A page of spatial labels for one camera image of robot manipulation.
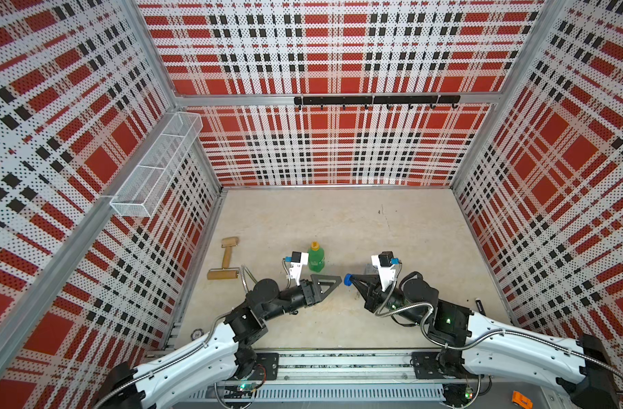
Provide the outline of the green plastic soda bottle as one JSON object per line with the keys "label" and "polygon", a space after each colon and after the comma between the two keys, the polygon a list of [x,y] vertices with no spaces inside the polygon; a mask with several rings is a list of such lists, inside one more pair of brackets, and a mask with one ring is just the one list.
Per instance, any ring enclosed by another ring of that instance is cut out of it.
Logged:
{"label": "green plastic soda bottle", "polygon": [[318,251],[312,250],[312,245],[308,251],[308,267],[314,273],[320,273],[325,266],[325,253],[323,247],[320,245]]}

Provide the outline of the clear small water bottle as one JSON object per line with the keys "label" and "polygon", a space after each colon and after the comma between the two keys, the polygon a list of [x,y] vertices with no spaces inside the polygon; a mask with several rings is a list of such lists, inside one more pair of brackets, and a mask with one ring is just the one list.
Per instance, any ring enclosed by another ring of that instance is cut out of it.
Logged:
{"label": "clear small water bottle", "polygon": [[367,275],[378,275],[377,267],[367,264],[364,268],[364,274]]}

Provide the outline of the wooden double roller tool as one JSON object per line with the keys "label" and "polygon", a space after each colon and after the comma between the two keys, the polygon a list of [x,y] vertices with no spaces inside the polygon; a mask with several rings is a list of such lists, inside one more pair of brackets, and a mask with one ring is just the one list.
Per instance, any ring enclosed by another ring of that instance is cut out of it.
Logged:
{"label": "wooden double roller tool", "polygon": [[209,281],[224,281],[225,279],[236,279],[239,275],[239,268],[231,267],[232,251],[238,245],[239,238],[236,236],[221,240],[221,248],[224,250],[221,267],[209,269],[207,279]]}

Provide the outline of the black marker pen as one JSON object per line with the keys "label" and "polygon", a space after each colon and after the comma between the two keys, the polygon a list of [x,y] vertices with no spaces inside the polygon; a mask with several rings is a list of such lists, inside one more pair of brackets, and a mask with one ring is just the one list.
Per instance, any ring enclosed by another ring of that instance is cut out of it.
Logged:
{"label": "black marker pen", "polygon": [[479,298],[476,298],[476,299],[475,299],[475,304],[476,304],[476,307],[477,307],[478,312],[479,312],[481,315],[486,315],[484,305],[483,305],[482,301],[481,301]]}

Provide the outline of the orange tool on floor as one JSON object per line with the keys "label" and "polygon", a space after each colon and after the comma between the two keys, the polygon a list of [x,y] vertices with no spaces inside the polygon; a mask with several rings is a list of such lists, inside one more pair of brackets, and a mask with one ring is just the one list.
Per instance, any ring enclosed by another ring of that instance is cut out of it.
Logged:
{"label": "orange tool on floor", "polygon": [[533,409],[534,407],[532,400],[519,391],[513,392],[511,402],[521,409]]}

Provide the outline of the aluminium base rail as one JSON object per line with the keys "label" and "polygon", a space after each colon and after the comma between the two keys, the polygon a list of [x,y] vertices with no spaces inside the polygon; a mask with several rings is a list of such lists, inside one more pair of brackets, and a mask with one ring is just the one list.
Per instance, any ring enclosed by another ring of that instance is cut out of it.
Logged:
{"label": "aluminium base rail", "polygon": [[229,374],[230,361],[222,358],[182,381],[158,376],[165,393],[156,398],[155,406],[436,402],[464,407],[485,395],[490,376],[449,375],[439,369],[438,356],[436,349],[260,350],[244,375]]}

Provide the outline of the black wall hook rail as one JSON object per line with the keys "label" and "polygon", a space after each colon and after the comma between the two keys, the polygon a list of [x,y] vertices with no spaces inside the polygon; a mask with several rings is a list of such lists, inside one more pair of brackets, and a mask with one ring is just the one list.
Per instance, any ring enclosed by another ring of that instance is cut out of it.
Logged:
{"label": "black wall hook rail", "polygon": [[372,106],[372,105],[437,105],[456,106],[461,101],[460,95],[358,95],[358,96],[297,96],[294,98],[296,107],[327,107],[327,106]]}

